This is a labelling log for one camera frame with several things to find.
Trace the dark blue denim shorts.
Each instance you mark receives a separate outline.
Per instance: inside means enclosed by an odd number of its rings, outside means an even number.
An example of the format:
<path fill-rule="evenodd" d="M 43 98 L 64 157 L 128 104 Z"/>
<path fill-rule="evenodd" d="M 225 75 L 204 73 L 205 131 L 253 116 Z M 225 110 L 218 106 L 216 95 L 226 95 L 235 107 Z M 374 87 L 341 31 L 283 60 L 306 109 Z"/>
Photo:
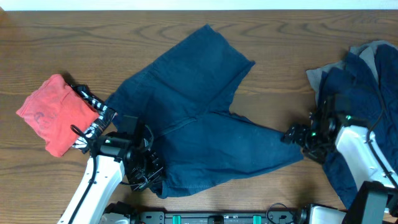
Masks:
<path fill-rule="evenodd" d="M 254 62 L 203 26 L 125 80 L 106 104 L 137 116 L 153 134 L 165 178 L 160 198 L 185 197 L 232 179 L 262 175 L 301 161 L 282 133 L 230 112 L 234 93 Z"/>

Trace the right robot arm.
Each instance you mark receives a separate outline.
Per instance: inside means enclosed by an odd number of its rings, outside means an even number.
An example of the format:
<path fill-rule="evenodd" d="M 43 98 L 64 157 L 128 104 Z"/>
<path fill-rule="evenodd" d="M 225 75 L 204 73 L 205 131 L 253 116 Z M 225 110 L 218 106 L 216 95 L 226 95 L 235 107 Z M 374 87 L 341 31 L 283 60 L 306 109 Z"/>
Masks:
<path fill-rule="evenodd" d="M 358 193 L 345 212 L 310 204 L 296 213 L 294 223 L 382 223 L 385 213 L 396 217 L 397 173 L 368 123 L 343 113 L 315 115 L 312 121 L 311 126 L 291 125 L 282 142 L 299 145 L 306 157 L 319 164 L 331 152 L 341 154 Z"/>

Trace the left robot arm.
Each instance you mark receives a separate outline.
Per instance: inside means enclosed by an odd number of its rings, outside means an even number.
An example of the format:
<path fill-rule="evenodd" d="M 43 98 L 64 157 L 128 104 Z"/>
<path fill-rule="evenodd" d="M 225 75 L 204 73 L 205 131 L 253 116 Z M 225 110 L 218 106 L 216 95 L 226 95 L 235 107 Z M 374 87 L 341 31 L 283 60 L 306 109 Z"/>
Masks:
<path fill-rule="evenodd" d="M 128 205 L 109 204 L 119 185 L 142 192 L 160 181 L 164 165 L 153 138 L 111 132 L 93 141 L 85 174 L 59 223 L 139 223 Z"/>

